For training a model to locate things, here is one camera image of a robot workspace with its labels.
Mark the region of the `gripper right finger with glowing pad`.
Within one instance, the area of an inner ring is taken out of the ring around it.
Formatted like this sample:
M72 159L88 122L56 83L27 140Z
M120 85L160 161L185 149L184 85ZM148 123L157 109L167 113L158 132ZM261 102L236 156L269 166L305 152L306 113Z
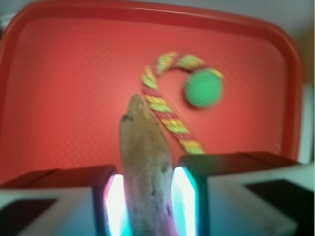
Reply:
M312 236L315 167L268 152L184 155L172 201L182 236Z

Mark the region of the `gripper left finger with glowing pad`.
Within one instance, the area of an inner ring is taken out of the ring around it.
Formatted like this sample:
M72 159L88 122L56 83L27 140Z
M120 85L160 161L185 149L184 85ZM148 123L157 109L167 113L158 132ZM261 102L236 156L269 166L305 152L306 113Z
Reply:
M128 236L113 165L31 171L0 186L3 236Z

